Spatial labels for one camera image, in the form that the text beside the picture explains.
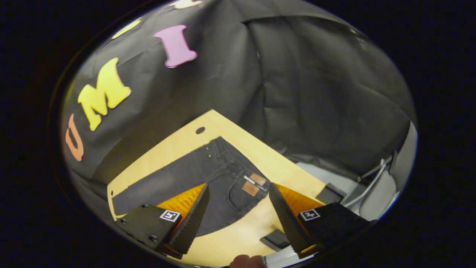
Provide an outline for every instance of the finger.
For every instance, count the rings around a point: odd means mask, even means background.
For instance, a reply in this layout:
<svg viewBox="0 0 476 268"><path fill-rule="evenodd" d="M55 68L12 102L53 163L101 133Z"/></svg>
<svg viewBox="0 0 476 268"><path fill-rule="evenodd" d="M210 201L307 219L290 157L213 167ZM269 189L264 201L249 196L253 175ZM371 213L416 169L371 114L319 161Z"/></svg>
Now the finger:
<svg viewBox="0 0 476 268"><path fill-rule="evenodd" d="M230 268L246 268L249 261L248 255L238 255L230 263Z"/></svg>
<svg viewBox="0 0 476 268"><path fill-rule="evenodd" d="M263 256L257 255L249 259L248 268L267 268L267 265Z"/></svg>

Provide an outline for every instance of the letter m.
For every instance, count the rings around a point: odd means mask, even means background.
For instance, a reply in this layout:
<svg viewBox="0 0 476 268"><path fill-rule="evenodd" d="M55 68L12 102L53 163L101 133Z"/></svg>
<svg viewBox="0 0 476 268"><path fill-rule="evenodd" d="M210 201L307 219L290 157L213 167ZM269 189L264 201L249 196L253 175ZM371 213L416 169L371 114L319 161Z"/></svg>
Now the letter m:
<svg viewBox="0 0 476 268"><path fill-rule="evenodd" d="M83 106L89 121L89 128L94 131L101 123L101 115L107 115L112 109L130 95L130 88L122 84L116 69L118 58L107 62L98 73L96 88L87 84L79 93L78 103Z"/></svg>

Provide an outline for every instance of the wooden table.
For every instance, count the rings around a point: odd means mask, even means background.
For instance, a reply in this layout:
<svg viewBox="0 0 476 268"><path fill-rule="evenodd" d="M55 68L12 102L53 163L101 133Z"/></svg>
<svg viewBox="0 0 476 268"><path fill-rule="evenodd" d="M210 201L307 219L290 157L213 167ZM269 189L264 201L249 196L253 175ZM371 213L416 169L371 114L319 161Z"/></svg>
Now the wooden table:
<svg viewBox="0 0 476 268"><path fill-rule="evenodd" d="M196 134L196 130L205 131ZM288 187L315 200L325 184L293 162L268 147L224 116L210 110L199 118L177 130L174 134L151 148L147 153L126 168L108 185L108 193L114 196L129 185L150 173L170 164L211 140L223 137L248 158L271 182ZM109 208L114 219L113 196L108 195ZM237 222L197 237L182 260L186 264L200 266L227 266L240 254L268 255L274 252L260 242L260 238L274 230L283 232L283 227L271 204L269 195Z"/></svg>

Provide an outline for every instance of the leather patch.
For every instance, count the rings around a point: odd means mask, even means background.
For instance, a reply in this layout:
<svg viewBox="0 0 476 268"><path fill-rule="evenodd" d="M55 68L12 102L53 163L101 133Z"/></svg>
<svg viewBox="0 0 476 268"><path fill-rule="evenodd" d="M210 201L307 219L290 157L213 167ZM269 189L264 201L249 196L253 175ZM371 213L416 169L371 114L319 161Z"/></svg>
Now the leather patch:
<svg viewBox="0 0 476 268"><path fill-rule="evenodd" d="M254 180L257 184L259 184L261 186L263 186L266 182L265 178L261 177L260 175L258 175L256 173L251 174L251 176L249 178Z"/></svg>
<svg viewBox="0 0 476 268"><path fill-rule="evenodd" d="M259 188L254 186L251 182L246 182L245 185L243 185L243 191L249 193L251 196L256 196L256 194L259 191Z"/></svg>

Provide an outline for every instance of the jeans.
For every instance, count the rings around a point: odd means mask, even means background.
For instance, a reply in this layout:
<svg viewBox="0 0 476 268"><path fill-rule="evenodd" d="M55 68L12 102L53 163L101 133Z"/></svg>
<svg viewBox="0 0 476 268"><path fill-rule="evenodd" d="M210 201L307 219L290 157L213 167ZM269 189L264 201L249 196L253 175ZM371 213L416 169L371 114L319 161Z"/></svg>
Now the jeans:
<svg viewBox="0 0 476 268"><path fill-rule="evenodd" d="M265 179L255 196L242 189L248 181L245 177L253 173ZM266 197L270 182L238 149L218 137L113 197L114 211L122 215L143 203L156 206L203 183L209 186L210 200L197 237L242 218Z"/></svg>

